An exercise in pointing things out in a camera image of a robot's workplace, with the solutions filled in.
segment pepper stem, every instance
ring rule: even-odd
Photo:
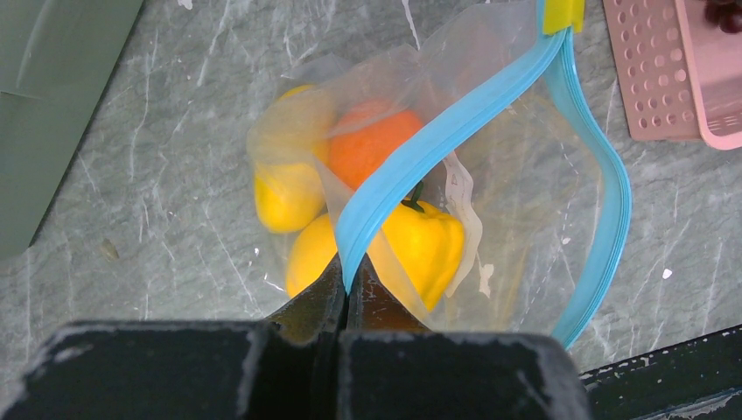
[[[417,203],[417,201],[420,200],[421,195],[423,195],[423,181],[420,181],[415,185],[415,188],[412,190],[412,197],[410,199],[403,199],[402,204],[416,212],[425,213],[423,207]]]

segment marble countertop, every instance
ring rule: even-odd
[[[415,46],[473,3],[145,1],[37,242],[0,262],[0,406],[70,320],[256,319],[284,303],[244,145],[281,72]],[[631,140],[599,0],[586,16],[577,69],[634,205],[612,288],[571,349],[581,370],[742,322],[742,150]]]

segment yellow pepper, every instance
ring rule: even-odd
[[[336,117],[332,99],[316,89],[283,101],[311,87],[295,87],[278,98],[276,104],[282,103],[269,108],[248,135],[248,153],[255,158],[255,210],[272,233],[304,228],[325,206],[322,182],[309,159],[313,154],[327,160],[326,133]]]
[[[395,208],[381,230],[425,308],[432,311],[456,275],[466,235],[456,218],[418,200],[421,188],[422,183],[411,199]],[[302,231],[291,249],[286,273],[289,296],[293,298],[317,280],[337,250],[330,217],[323,214]],[[368,253],[387,288],[393,293],[403,291],[395,263],[374,244]],[[410,302],[400,293],[395,296],[403,304]]]

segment pink basket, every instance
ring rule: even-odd
[[[635,140],[742,146],[742,35],[704,21],[699,0],[603,0]]]

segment blue zipper seal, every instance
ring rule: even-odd
[[[603,174],[603,207],[590,254],[569,303],[551,335],[569,348],[587,327],[619,266],[631,220],[631,185],[626,167],[587,105],[575,67],[572,29],[544,74],[551,99],[598,161]]]

